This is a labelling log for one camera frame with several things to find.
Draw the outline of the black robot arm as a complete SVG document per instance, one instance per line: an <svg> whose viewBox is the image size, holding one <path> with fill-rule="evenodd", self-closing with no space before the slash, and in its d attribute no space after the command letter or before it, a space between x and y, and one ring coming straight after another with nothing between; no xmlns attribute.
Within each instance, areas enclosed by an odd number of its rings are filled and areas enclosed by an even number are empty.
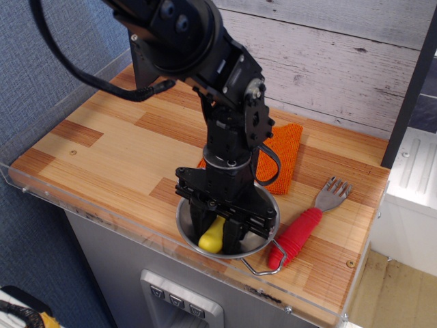
<svg viewBox="0 0 437 328"><path fill-rule="evenodd" d="M190 205L196 238L216 216L225 219L223 253L240 251L248 232L268 238L277 211L257 185L260 152L273 136L260 65L223 26L211 1L110 1L114 17L139 40L162 77L199 95L207 126L205 168L176 170L178 195Z"/></svg>

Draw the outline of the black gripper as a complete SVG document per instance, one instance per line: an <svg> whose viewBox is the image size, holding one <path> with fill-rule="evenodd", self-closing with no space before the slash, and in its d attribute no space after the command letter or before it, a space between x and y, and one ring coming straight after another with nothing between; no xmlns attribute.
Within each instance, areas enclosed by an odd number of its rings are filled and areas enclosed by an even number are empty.
<svg viewBox="0 0 437 328"><path fill-rule="evenodd" d="M277 212L255 190L248 167L236 174L213 167L179 167L176 193L187 199L195 233L199 240L214 221L215 215L227 219L223 226L223 253L239 254L247 232L268 238Z"/></svg>

